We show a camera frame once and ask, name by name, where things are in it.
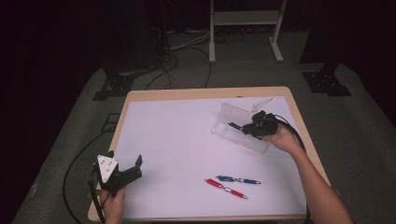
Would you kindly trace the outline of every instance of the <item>white metal frame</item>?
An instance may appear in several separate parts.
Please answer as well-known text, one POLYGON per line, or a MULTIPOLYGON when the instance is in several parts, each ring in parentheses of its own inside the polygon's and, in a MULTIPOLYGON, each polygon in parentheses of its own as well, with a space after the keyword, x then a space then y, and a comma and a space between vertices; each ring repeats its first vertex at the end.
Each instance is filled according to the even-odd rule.
POLYGON ((209 40, 209 61, 216 61, 215 53, 215 25, 247 25, 247 24, 274 24, 274 35, 269 37, 269 41, 278 63, 283 62, 283 57, 277 46, 280 25, 285 13, 287 0, 282 0, 280 10, 261 11, 215 11, 214 0, 210 0, 210 40, 209 40))

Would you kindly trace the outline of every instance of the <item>blue pen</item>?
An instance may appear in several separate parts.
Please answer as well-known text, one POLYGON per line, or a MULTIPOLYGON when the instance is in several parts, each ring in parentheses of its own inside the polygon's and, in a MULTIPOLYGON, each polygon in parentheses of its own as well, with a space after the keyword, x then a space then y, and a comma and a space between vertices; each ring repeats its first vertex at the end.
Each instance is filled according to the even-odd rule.
POLYGON ((218 175, 216 176, 220 181, 229 181, 229 182, 240 182, 240 183, 247 183, 247 184, 260 184, 260 181, 251 180, 251 179, 244 179, 244 178, 234 178, 226 175, 218 175))

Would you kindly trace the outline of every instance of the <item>hand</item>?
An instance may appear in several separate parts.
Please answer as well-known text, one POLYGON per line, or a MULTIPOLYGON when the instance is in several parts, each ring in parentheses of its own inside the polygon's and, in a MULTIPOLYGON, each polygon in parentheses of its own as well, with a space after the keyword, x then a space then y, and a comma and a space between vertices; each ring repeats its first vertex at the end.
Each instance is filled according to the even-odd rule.
POLYGON ((105 214, 106 224, 120 224, 122 222, 125 191, 126 187, 119 189, 119 191, 117 191, 116 197, 113 197, 111 193, 107 190, 104 190, 100 194, 99 200, 105 214))
POLYGON ((262 136, 261 138, 289 154, 296 150, 302 150, 294 134, 287 127, 281 124, 277 125, 277 131, 275 134, 262 136))

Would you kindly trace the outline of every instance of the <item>dark background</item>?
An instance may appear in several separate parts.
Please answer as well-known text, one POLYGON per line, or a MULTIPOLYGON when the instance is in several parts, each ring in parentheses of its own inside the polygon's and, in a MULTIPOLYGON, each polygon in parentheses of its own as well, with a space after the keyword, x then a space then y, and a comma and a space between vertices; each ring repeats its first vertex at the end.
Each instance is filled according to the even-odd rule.
MULTIPOLYGON (((163 18, 167 29, 208 28, 209 1, 169 2, 172 5, 165 4, 163 18)), ((0 209, 6 214, 2 217, 5 222, 11 222, 18 211, 90 76, 102 67, 103 60, 119 63, 120 55, 114 55, 113 48, 134 67, 151 66, 158 54, 148 44, 149 28, 143 27, 137 32, 135 27, 137 24, 159 25, 157 1, 145 1, 144 6, 141 1, 90 0, 93 16, 85 3, 73 0, 1 2, 4 144, 0 209), (120 14, 115 9, 124 10, 120 14), (120 21, 128 20, 131 27, 122 26, 125 23, 120 21), (125 36, 135 42, 128 46, 131 42, 126 42, 125 36)), ((216 1, 218 10, 267 9, 277 4, 277 1, 216 1)), ((395 124, 392 101, 396 96, 393 77, 396 34, 392 4, 389 0, 289 0, 282 29, 311 28, 301 63, 323 63, 337 58, 358 74, 367 91, 395 124)))

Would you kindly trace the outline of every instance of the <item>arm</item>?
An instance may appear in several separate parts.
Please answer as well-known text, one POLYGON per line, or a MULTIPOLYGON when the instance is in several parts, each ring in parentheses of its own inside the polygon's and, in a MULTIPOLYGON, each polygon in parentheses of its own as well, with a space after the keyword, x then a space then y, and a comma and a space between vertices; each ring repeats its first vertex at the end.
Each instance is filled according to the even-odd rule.
POLYGON ((341 200, 326 183, 294 135, 286 127, 278 125, 276 134, 264 136, 262 139, 288 152, 293 158, 315 223, 353 223, 341 200))
POLYGON ((105 214, 106 224, 120 224, 122 222, 122 213, 124 208, 126 187, 117 191, 116 197, 113 198, 111 193, 104 190, 100 194, 100 204, 105 214))

